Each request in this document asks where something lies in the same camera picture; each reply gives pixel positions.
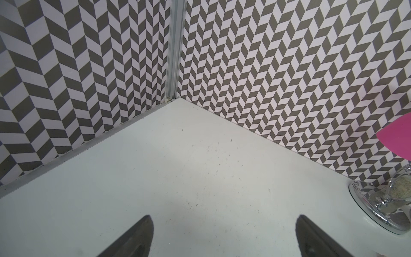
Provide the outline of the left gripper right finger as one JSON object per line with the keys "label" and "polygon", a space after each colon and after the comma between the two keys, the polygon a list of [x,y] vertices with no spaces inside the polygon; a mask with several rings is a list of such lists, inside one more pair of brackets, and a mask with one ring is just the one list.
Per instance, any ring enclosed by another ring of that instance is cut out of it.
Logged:
{"label": "left gripper right finger", "polygon": [[298,217],[295,233],[302,257],[353,257],[305,215]]}

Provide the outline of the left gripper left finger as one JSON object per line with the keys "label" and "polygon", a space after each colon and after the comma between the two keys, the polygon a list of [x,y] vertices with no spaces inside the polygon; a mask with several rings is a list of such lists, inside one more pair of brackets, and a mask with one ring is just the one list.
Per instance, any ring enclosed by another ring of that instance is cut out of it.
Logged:
{"label": "left gripper left finger", "polygon": [[146,215],[101,252],[98,257],[148,257],[153,237],[153,220],[150,215]]}

